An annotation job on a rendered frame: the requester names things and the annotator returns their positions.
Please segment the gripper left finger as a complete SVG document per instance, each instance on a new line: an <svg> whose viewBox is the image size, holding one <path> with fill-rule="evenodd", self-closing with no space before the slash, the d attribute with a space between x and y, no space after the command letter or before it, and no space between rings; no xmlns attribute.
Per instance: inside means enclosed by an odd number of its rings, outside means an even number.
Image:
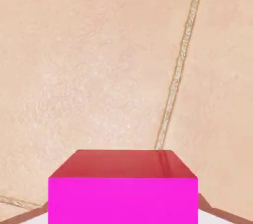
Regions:
<svg viewBox="0 0 253 224"><path fill-rule="evenodd" d="M0 224L48 224L48 202L42 207L16 215Z"/></svg>

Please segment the small magenta cube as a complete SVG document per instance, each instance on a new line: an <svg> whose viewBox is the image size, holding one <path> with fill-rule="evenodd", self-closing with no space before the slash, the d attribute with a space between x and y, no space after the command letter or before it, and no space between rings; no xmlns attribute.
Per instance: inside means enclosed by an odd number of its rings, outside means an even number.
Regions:
<svg viewBox="0 0 253 224"><path fill-rule="evenodd" d="M198 224L198 179L171 150L78 150L48 179L48 224Z"/></svg>

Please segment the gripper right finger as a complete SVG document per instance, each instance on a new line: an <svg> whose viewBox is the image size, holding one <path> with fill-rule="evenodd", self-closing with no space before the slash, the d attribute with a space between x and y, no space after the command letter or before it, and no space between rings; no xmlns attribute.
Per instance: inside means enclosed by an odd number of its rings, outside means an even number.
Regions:
<svg viewBox="0 0 253 224"><path fill-rule="evenodd" d="M253 221L212 207L200 193L198 200L198 224L253 224Z"/></svg>

